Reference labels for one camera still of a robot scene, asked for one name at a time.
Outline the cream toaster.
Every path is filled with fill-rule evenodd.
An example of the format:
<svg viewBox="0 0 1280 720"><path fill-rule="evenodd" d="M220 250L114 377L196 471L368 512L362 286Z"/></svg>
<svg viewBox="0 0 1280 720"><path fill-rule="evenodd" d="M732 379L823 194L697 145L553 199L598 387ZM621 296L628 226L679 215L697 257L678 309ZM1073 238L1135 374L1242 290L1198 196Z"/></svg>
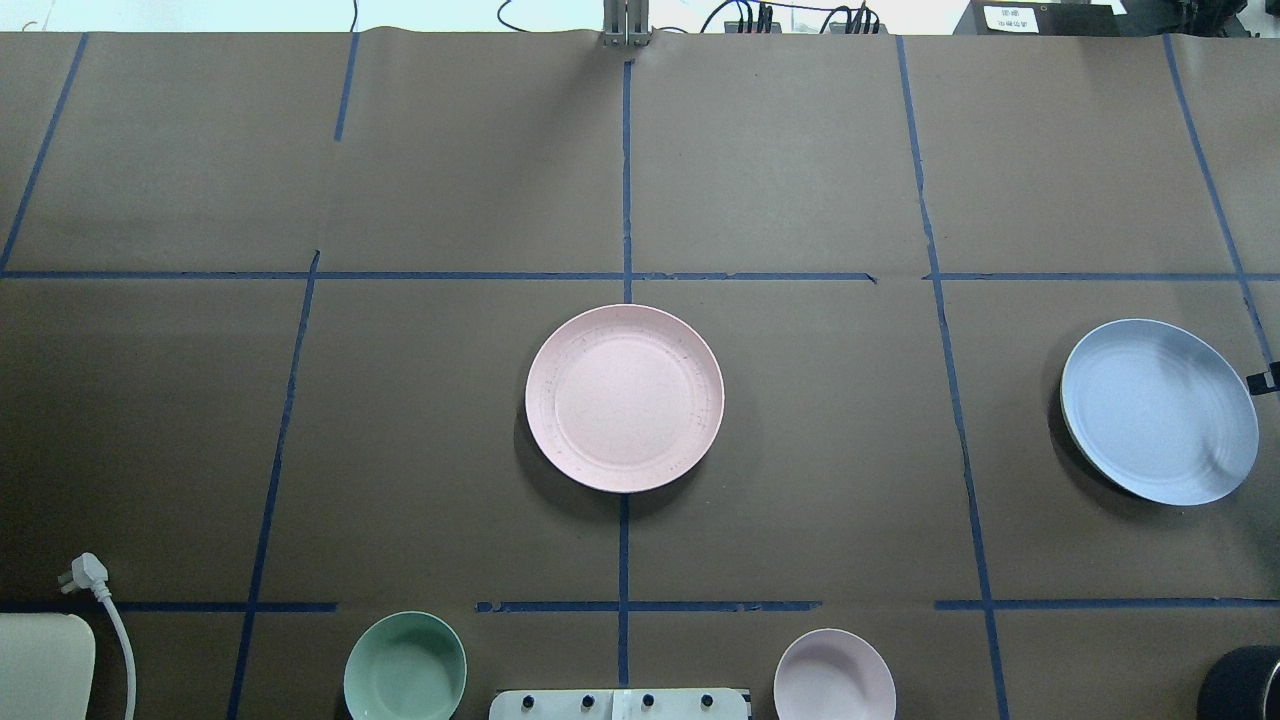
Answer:
<svg viewBox="0 0 1280 720"><path fill-rule="evenodd" d="M96 642L83 619L60 612L1 615L1 717L84 719Z"/></svg>

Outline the pink plate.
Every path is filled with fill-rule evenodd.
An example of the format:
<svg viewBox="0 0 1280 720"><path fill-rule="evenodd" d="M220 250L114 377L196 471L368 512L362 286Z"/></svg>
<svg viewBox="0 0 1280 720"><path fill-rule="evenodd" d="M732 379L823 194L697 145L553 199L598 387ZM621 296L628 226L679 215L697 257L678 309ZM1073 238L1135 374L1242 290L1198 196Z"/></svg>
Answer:
<svg viewBox="0 0 1280 720"><path fill-rule="evenodd" d="M535 354L524 410L554 468L591 489L634 495L677 480L724 416L721 365L678 316L612 304L570 318Z"/></svg>

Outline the pink bowl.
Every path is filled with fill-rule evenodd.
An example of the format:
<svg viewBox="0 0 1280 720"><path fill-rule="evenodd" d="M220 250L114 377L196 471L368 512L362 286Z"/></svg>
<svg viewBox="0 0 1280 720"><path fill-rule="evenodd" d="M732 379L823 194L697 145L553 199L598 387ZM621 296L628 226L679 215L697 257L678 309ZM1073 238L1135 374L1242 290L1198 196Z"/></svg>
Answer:
<svg viewBox="0 0 1280 720"><path fill-rule="evenodd" d="M888 664L861 637L836 628L808 632L782 653L773 701L780 719L895 719Z"/></svg>

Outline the green bowl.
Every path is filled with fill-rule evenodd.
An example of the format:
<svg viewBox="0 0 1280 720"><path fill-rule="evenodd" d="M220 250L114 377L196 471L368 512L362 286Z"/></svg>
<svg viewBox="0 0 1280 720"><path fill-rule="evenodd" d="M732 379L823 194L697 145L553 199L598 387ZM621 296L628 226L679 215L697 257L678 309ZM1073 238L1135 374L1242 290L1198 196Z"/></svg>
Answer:
<svg viewBox="0 0 1280 720"><path fill-rule="evenodd" d="M438 616L394 612L355 642L343 674L352 719L451 719L468 675L465 646Z"/></svg>

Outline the aluminium frame post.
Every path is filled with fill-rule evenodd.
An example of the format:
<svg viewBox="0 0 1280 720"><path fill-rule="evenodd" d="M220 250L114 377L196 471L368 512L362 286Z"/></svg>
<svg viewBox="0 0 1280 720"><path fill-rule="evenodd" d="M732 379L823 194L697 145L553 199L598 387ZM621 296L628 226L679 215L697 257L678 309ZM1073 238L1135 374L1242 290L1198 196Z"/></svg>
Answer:
<svg viewBox="0 0 1280 720"><path fill-rule="evenodd" d="M602 1L602 45L604 47L645 47L652 41L648 0Z"/></svg>

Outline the black box with label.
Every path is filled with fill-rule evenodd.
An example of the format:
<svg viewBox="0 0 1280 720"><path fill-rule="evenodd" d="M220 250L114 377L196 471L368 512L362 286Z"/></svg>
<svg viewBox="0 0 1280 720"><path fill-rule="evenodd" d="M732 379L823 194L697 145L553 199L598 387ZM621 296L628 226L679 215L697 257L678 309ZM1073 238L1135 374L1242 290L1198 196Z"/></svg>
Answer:
<svg viewBox="0 0 1280 720"><path fill-rule="evenodd" d="M952 33L1119 37L1125 18L1126 10L1120 3L969 1Z"/></svg>

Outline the dark blue lidded pot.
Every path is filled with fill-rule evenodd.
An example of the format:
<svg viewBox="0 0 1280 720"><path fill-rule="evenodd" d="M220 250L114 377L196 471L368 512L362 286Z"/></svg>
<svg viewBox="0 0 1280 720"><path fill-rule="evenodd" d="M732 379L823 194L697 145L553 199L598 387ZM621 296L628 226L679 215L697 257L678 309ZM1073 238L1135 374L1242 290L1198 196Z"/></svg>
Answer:
<svg viewBox="0 0 1280 720"><path fill-rule="evenodd" d="M1279 646L1245 646L1219 659L1201 683L1196 717L1279 719Z"/></svg>

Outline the light blue plate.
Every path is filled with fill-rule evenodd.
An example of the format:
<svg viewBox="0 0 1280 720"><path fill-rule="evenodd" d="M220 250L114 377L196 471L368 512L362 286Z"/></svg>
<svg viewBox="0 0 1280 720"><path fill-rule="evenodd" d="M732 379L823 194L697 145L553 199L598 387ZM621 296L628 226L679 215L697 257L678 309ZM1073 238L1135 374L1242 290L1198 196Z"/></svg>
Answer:
<svg viewBox="0 0 1280 720"><path fill-rule="evenodd" d="M1211 345L1166 322L1117 319L1083 334L1062 365L1059 405L1087 461L1155 503L1225 498L1260 455L1243 379Z"/></svg>

